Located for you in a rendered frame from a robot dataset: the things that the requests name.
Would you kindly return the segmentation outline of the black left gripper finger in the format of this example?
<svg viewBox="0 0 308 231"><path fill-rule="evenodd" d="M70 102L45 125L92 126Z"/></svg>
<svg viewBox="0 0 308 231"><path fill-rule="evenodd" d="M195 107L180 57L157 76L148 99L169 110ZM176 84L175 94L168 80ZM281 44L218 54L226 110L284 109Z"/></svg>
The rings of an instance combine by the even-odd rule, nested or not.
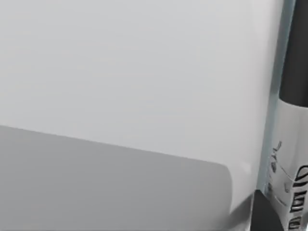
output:
<svg viewBox="0 0 308 231"><path fill-rule="evenodd" d="M255 190L250 231L284 231L278 214L260 190Z"/></svg>

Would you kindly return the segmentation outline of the clear bottle with white label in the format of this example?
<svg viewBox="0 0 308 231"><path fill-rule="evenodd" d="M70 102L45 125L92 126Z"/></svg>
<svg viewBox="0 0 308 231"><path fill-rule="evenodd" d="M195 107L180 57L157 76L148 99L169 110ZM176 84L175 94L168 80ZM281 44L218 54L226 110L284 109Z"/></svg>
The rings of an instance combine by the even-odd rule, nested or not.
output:
<svg viewBox="0 0 308 231"><path fill-rule="evenodd" d="M308 231L308 0L282 0L257 187L283 231Z"/></svg>

